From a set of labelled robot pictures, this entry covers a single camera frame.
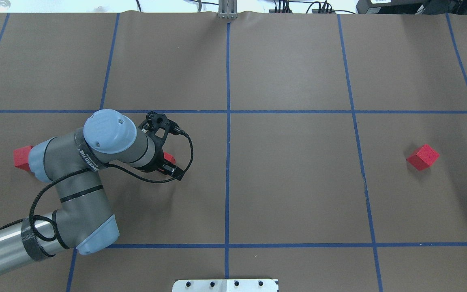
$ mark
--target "white bracket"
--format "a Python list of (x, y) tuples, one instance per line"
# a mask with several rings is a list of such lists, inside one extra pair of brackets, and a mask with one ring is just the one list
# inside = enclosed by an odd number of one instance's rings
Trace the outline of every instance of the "white bracket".
[(219, 18), (236, 19), (237, 18), (237, 0), (219, 0)]
[(172, 292), (278, 292), (277, 279), (178, 280)]

